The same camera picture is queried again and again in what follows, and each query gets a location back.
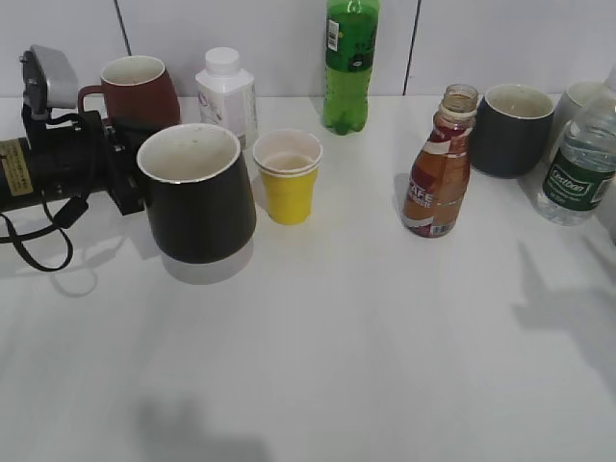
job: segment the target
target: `green bottle label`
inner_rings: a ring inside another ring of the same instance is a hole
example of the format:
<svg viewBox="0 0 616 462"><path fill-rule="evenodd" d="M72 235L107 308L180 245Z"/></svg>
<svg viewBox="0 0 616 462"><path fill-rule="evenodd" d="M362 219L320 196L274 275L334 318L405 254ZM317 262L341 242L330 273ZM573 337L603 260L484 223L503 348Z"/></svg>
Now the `green bottle label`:
<svg viewBox="0 0 616 462"><path fill-rule="evenodd" d="M613 171L594 171L577 166L558 149L543 184L543 192L565 209L585 212L601 203L612 178Z"/></svg>
<svg viewBox="0 0 616 462"><path fill-rule="evenodd" d="M336 13L327 17L327 66L342 72L372 67L377 14Z"/></svg>

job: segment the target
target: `black mug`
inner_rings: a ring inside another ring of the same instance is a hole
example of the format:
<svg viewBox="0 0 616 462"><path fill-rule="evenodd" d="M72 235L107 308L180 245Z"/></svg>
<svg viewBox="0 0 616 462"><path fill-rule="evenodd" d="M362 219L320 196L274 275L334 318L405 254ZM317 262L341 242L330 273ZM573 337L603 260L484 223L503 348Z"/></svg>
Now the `black mug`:
<svg viewBox="0 0 616 462"><path fill-rule="evenodd" d="M541 160L552 128L549 96L524 85L486 91L471 133L471 164L499 178L515 178Z"/></svg>
<svg viewBox="0 0 616 462"><path fill-rule="evenodd" d="M167 128L137 154L152 235L169 257L203 264L248 243L257 218L240 142L193 123Z"/></svg>

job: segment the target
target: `white mug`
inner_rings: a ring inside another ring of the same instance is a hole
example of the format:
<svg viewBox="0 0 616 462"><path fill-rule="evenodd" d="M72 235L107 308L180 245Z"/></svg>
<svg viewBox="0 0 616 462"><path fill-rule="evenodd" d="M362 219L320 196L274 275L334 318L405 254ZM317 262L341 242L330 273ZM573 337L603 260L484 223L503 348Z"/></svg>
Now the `white mug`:
<svg viewBox="0 0 616 462"><path fill-rule="evenodd" d="M550 131L550 138L548 139L548 147L542 158L545 164L549 165L554 160L558 150L557 143L560 141L560 136L569 121L599 91L601 86L601 82L578 82L568 87L560 97L560 101L558 101L554 111L554 121Z"/></svg>

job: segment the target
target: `white plastic bottle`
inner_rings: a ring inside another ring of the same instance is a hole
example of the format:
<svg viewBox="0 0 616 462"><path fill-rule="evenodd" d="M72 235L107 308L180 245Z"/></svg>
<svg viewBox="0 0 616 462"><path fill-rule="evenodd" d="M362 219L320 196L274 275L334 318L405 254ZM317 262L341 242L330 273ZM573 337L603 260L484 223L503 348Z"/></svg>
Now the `white plastic bottle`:
<svg viewBox="0 0 616 462"><path fill-rule="evenodd" d="M205 54L205 69L194 77L199 91L201 121L231 130L242 149L257 140L254 77L240 66L233 48L213 48Z"/></svg>

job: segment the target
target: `cup rim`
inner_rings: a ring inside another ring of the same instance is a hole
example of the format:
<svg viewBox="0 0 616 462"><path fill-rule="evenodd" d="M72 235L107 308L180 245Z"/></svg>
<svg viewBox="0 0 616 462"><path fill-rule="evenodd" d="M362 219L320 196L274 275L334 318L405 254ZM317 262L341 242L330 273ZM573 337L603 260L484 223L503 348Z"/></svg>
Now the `cup rim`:
<svg viewBox="0 0 616 462"><path fill-rule="evenodd" d="M119 83L112 82L111 80L105 78L105 72L109 70L109 67L111 65L119 64L124 61L137 61L137 60L143 60L143 59L148 59L149 61L156 62L157 64L161 66L161 71L155 77L152 77L151 79L148 79L148 80L144 80L143 82L138 82L136 84L119 84ZM155 58L153 56L147 56L147 55L123 56L121 58L117 58L116 60L110 61L105 64L105 66L100 71L100 80L102 80L106 84L113 85L115 87L135 87L137 85L145 85L145 84L149 84L150 82L154 82L156 79L160 78L161 75L163 75L166 71L167 71L167 67L165 66L165 63L163 63L162 60Z"/></svg>
<svg viewBox="0 0 616 462"><path fill-rule="evenodd" d="M309 138L312 138L314 141L316 141L317 145L319 146L319 155L317 156L317 159L315 159L313 163L310 164L309 166L301 167L301 168L289 168L286 170L282 170L279 168L270 168L270 167L265 166L263 163L261 163L257 159L257 148L259 147L259 144L261 144L264 140L266 140L269 137L280 135L283 133L295 133L301 136L307 136ZM259 140L257 140L252 146L252 159L254 160L257 167L261 170L271 173L274 176L285 176L288 178L294 178L296 176L300 176L302 173L307 173L306 170L310 169L312 171L314 167L317 167L319 163L321 162L322 157L323 157L323 145L321 144L319 139L316 136L314 136L312 133L309 133L305 130L301 130L299 128L281 128L281 129L273 130L272 132L269 132L266 135L260 137Z"/></svg>
<svg viewBox="0 0 616 462"><path fill-rule="evenodd" d="M219 132L223 132L229 135L230 139L233 140L236 146L235 154L233 155L233 158L223 167L219 168L217 171L210 173L209 175L202 176L199 178L192 178L190 180L169 180L167 178L161 178L159 176L156 176L150 173L143 167L143 162L142 162L142 158L144 156L143 152L145 152L145 150L148 149L151 144L157 142L159 139L163 137L166 137L171 132L188 131L188 130L193 130L195 128L201 128L201 129L211 130L211 131L219 131ZM165 128L161 130L160 132L152 135L150 138L148 138L141 145L141 147L139 148L139 151L137 152L137 167L139 168L141 173L148 176L152 180L155 180L161 183L166 183L168 185L188 185L188 184L200 183L202 181L210 180L212 178L215 178L216 176L219 176L220 174L224 173L227 169L229 169L231 166L233 166L241 155L242 155L242 146L240 145L240 140L238 140L238 137L236 137L233 134L233 132L231 132L230 130L227 130L226 128L220 127L218 125L211 125L208 123L183 123L180 125L173 125L172 127Z"/></svg>
<svg viewBox="0 0 616 462"><path fill-rule="evenodd" d="M504 90L504 89L509 89L509 90L526 90L528 92L534 93L536 96L538 96L539 98L543 99L545 103L549 104L550 110L549 111L545 111L543 114L540 115L534 115L534 116L526 116L526 115L513 115L510 114L506 111L503 111L497 107L495 107L492 102L490 102L490 93L493 93L497 90ZM500 84L500 85L495 85L491 88L489 88L485 94L483 95L483 99L485 100L486 104L488 106L490 106L490 108L492 108L494 111L496 111L499 114L502 114L504 116L507 117L511 117L511 118L517 118L519 120L540 120L542 118L546 118L551 116L554 113L554 103L552 101L552 99L547 96L545 93L543 93L542 91L531 87L529 85L524 85L524 84Z"/></svg>
<svg viewBox="0 0 616 462"><path fill-rule="evenodd" d="M313 171L315 171L317 168L319 168L319 166L321 165L321 162L317 162L316 164L313 164L312 166L308 167L306 170L303 170L299 173L294 173L292 175L286 175L284 173L276 173L275 171L271 171L271 170L267 170L265 168L262 168L261 165L257 164L257 167L259 168L259 170L261 171L261 173L265 173L269 176L273 176L276 178L299 178L301 176L306 176L309 175L310 173L312 173Z"/></svg>
<svg viewBox="0 0 616 462"><path fill-rule="evenodd" d="M581 82L575 82L574 84L572 84L569 87L567 87L567 89L565 90L565 94L567 95L567 97L576 106L582 107L584 105L584 103L579 101L581 98L579 98L578 91L580 89L586 89L586 90L589 90L589 92L592 93L594 91L598 91L601 88L602 85L603 85L603 82L591 81L591 80L584 80L584 81L581 81Z"/></svg>

